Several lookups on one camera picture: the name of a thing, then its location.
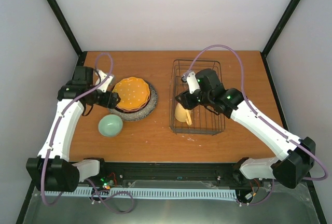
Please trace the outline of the green wire dish rack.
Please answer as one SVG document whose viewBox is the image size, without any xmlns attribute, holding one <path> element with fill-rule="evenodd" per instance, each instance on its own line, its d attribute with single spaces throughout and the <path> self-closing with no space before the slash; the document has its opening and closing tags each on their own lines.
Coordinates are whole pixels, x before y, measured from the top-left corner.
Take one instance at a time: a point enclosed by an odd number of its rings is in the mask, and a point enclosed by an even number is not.
<svg viewBox="0 0 332 224">
<path fill-rule="evenodd" d="M 226 129 L 225 116 L 215 115 L 203 106 L 198 106 L 191 111 L 192 125 L 175 119 L 174 114 L 177 105 L 175 97 L 188 89 L 188 86 L 181 81 L 181 78 L 184 72 L 189 69 L 191 63 L 192 61 L 189 59 L 176 59 L 173 61 L 169 91 L 169 127 L 176 134 L 219 134 Z"/>
</svg>

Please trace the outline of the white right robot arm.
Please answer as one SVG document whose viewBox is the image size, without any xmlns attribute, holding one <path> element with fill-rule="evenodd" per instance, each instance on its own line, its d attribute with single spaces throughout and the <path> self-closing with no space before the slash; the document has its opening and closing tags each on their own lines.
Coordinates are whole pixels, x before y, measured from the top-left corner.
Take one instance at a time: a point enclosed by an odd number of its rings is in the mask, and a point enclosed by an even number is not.
<svg viewBox="0 0 332 224">
<path fill-rule="evenodd" d="M 316 143 L 311 138 L 300 138 L 276 124 L 238 89 L 225 89 L 216 71 L 191 71 L 182 81 L 188 89 L 175 99 L 183 108 L 192 110 L 201 105 L 216 115 L 223 114 L 248 129 L 274 153 L 267 159 L 241 159 L 237 169 L 242 177 L 275 179 L 294 189 L 314 166 Z"/>
</svg>

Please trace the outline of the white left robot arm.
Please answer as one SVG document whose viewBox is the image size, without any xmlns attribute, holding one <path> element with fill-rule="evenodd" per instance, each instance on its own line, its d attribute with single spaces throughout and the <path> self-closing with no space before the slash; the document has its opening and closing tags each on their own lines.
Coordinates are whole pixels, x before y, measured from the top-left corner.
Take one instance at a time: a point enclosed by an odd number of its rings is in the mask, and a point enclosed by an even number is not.
<svg viewBox="0 0 332 224">
<path fill-rule="evenodd" d="M 86 107 L 99 105 L 115 108 L 120 102 L 117 93 L 108 90 L 114 75 L 100 69 L 78 66 L 73 77 L 58 91 L 57 112 L 48 137 L 36 158 L 29 158 L 26 169 L 35 187 L 45 191 L 73 192 L 87 178 L 102 184 L 108 171 L 104 159 L 87 158 L 70 163 L 70 147 L 80 117 Z"/>
</svg>

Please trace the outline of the pale green ceramic bowl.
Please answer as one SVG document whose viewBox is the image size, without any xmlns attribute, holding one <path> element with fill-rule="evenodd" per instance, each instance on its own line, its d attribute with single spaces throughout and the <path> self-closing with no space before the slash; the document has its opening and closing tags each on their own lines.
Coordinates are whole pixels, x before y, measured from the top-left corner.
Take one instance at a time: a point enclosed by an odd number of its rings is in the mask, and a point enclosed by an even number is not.
<svg viewBox="0 0 332 224">
<path fill-rule="evenodd" d="M 114 114 L 104 116 L 98 124 L 98 131 L 105 137 L 117 136 L 123 128 L 122 119 Z"/>
</svg>

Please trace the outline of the yellow ceramic mug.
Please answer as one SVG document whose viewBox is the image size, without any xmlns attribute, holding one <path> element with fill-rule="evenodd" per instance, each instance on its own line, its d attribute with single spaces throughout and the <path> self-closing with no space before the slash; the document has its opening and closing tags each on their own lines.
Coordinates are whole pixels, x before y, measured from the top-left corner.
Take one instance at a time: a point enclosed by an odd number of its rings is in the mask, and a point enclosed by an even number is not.
<svg viewBox="0 0 332 224">
<path fill-rule="evenodd" d="M 185 109 L 180 103 L 177 103 L 174 117 L 181 123 L 186 123 L 188 126 L 192 125 L 191 110 Z"/>
</svg>

